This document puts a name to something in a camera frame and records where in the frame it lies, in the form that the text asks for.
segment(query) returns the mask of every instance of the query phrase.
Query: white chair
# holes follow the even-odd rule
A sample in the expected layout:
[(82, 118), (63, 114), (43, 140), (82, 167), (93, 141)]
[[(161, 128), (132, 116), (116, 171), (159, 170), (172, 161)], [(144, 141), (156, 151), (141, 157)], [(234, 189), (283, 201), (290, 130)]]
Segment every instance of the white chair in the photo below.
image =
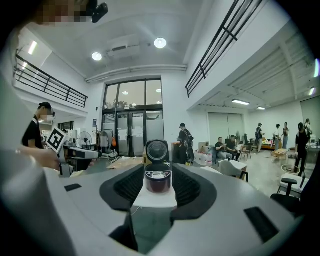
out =
[(222, 173), (223, 175), (235, 177), (241, 180), (243, 176), (246, 175), (245, 181), (248, 182), (249, 180), (249, 173), (234, 167), (234, 165), (230, 161), (220, 162), (220, 173)]
[[(309, 181), (308, 178), (305, 178), (303, 182), (302, 177), (299, 177), (290, 173), (286, 173), (282, 175), (281, 180), (282, 179), (291, 179), (291, 180), (297, 181), (297, 184), (292, 184), (291, 191), (290, 191), (290, 195), (296, 198), (301, 197), (301, 193)], [(279, 194), (280, 191), (287, 192), (287, 188), (288, 188), (288, 184), (281, 181), (277, 194)]]

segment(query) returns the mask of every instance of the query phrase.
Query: stand fan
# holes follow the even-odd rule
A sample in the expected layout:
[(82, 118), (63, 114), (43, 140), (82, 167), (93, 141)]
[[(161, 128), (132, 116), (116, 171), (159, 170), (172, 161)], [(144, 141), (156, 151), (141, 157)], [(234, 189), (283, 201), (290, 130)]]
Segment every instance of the stand fan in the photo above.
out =
[(88, 145), (91, 146), (91, 143), (92, 143), (92, 138), (90, 133), (86, 131), (81, 132), (78, 136), (78, 143), (81, 148), (88, 149)]

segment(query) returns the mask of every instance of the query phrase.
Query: black panel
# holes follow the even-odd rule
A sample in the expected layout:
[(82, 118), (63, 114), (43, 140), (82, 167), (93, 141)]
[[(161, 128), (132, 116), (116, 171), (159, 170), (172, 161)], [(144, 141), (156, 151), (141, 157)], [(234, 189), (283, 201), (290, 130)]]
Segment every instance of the black panel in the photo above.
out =
[(144, 185), (144, 166), (139, 164), (100, 187), (101, 198), (113, 209), (128, 212)]
[(245, 209), (244, 212), (264, 243), (278, 234), (279, 231), (260, 208), (253, 207)]
[(172, 186), (177, 209), (171, 212), (171, 222), (194, 220), (205, 214), (217, 199), (215, 186), (207, 179), (173, 164)]

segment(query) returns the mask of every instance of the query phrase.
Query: ceiling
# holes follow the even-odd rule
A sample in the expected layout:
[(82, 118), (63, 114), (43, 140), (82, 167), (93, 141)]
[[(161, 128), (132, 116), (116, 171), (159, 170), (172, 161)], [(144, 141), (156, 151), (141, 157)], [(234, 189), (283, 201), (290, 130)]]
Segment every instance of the ceiling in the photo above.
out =
[[(134, 66), (183, 64), (203, 0), (106, 2), (109, 13), (96, 24), (32, 23), (28, 28), (86, 78)], [(157, 38), (166, 39), (167, 46), (157, 49)], [(102, 54), (101, 61), (92, 59), (94, 52)]]
[[(219, 106), (256, 110), (271, 108), (304, 99), (311, 87), (318, 87), (314, 78), (315, 59), (298, 29), (292, 25), (277, 37), (277, 44), (249, 71), (223, 87), (217, 86), (213, 97), (200, 106)], [(242, 100), (250, 105), (233, 103)]]

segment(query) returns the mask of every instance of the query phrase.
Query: black railing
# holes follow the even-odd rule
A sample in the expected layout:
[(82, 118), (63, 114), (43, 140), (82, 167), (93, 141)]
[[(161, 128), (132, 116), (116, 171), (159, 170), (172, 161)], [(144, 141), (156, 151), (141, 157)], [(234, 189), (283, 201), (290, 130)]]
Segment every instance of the black railing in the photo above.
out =
[(23, 85), (39, 90), (60, 100), (84, 108), (88, 96), (78, 92), (63, 82), (32, 65), (19, 55), (17, 57), (16, 86)]
[(243, 0), (241, 4), (239, 3), (240, 0), (233, 2), (204, 56), (185, 86), (188, 98), (198, 84), (208, 77), (209, 71), (228, 49), (230, 44), (238, 40), (237, 36), (240, 31), (244, 28), (262, 1), (263, 0)]

